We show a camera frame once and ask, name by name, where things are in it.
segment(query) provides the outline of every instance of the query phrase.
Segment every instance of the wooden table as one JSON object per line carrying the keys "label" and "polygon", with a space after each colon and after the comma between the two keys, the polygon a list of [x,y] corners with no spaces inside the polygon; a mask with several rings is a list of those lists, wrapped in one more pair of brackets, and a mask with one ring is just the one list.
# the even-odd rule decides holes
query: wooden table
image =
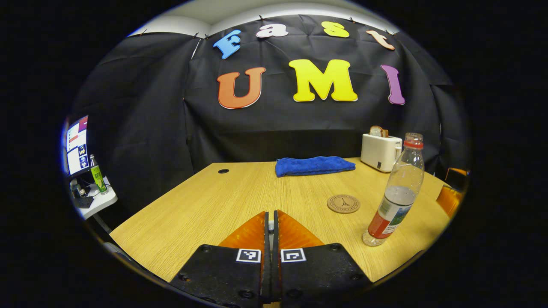
{"label": "wooden table", "polygon": [[[426,173],[403,223],[377,247],[361,237],[383,197],[389,173],[348,158],[356,170],[277,178],[276,162],[214,163],[119,225],[110,236],[142,266],[170,281],[201,244],[218,245],[242,223],[280,209],[323,243],[341,243],[371,281],[428,248],[449,222],[436,203],[444,182]],[[229,169],[220,174],[218,170]],[[355,196],[361,207],[339,214],[327,207],[334,195]]]}

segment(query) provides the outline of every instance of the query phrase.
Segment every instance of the plastic bottle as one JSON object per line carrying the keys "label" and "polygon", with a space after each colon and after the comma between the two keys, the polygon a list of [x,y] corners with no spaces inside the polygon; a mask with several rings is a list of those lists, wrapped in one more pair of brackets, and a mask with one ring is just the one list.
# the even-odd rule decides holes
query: plastic bottle
{"label": "plastic bottle", "polygon": [[368,246],[381,245],[398,228],[423,184],[423,136],[407,133],[403,146],[390,173],[383,200],[362,236]]}
{"label": "plastic bottle", "polygon": [[89,156],[90,160],[90,170],[93,175],[93,179],[95,180],[95,183],[97,184],[97,187],[99,188],[99,191],[101,192],[101,195],[106,195],[108,193],[105,182],[102,179],[101,170],[99,169],[99,165],[97,164],[97,161],[95,160],[95,156],[91,154]]}

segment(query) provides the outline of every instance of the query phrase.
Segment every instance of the monitor screen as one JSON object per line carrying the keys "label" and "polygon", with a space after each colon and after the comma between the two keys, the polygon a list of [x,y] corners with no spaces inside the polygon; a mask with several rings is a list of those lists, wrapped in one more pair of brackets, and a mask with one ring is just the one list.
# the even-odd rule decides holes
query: monitor screen
{"label": "monitor screen", "polygon": [[67,163],[70,175],[89,168],[88,149],[85,144],[88,116],[73,123],[67,130]]}

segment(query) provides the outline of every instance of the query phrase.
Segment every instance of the toaster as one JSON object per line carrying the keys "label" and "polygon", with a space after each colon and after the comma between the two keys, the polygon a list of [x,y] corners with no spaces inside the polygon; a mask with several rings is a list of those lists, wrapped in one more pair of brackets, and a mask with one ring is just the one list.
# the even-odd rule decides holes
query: toaster
{"label": "toaster", "polygon": [[360,160],[381,171],[390,172],[402,153],[402,139],[388,136],[379,137],[369,134],[362,136],[362,154]]}

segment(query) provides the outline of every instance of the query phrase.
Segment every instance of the folded towel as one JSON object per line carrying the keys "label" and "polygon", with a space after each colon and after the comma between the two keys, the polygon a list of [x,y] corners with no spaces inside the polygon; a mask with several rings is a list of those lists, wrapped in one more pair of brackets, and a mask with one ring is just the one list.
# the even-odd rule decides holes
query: folded towel
{"label": "folded towel", "polygon": [[356,169],[356,164],[338,156],[318,156],[307,159],[282,158],[276,162],[276,176],[335,173]]}

